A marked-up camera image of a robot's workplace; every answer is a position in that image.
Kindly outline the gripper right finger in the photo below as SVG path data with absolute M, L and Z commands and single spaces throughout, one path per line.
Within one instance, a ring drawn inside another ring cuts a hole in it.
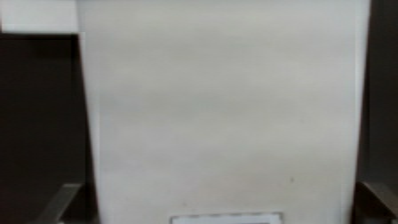
M 353 224 L 398 224 L 398 195 L 383 183 L 355 185 Z

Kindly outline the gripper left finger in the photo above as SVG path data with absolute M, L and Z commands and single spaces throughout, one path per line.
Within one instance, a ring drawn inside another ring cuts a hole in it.
M 44 210 L 32 224 L 64 224 L 62 216 L 71 206 L 74 197 L 81 189 L 80 183 L 65 183 L 51 197 Z

